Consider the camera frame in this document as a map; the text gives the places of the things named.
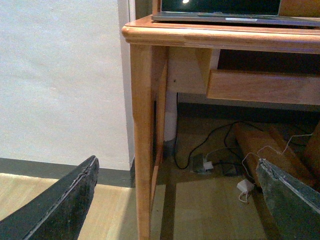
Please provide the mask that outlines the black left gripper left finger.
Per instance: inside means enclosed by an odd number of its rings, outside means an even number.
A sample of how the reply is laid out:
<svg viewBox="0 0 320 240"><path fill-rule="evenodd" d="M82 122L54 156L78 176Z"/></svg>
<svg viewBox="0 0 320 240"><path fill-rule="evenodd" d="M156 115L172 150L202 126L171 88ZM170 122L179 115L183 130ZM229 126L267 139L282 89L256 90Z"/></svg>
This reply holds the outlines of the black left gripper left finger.
<svg viewBox="0 0 320 240"><path fill-rule="evenodd" d="M2 240L76 240L94 198L99 160L92 155L0 222Z"/></svg>

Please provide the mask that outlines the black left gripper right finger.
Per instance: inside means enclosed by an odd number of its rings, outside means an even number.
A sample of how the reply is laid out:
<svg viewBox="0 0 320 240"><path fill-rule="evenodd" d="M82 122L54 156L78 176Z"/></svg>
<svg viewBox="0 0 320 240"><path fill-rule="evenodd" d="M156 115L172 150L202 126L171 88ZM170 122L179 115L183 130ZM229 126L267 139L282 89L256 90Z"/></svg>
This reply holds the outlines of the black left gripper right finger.
<svg viewBox="0 0 320 240"><path fill-rule="evenodd" d="M263 197L284 240L320 238L320 193L261 158L256 168Z"/></svg>

